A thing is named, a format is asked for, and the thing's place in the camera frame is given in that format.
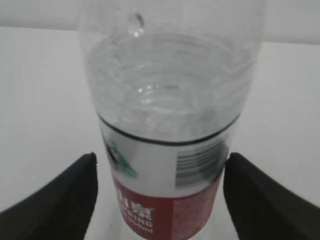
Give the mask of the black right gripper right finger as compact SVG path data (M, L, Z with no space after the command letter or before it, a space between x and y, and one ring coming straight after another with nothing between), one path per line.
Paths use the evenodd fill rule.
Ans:
M225 203L240 240L318 240L320 209L288 190L241 154L231 153Z

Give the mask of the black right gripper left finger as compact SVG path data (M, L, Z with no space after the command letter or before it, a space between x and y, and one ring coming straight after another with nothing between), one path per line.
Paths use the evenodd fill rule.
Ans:
M32 195L2 211L0 238L83 240L97 197L97 157L92 152Z

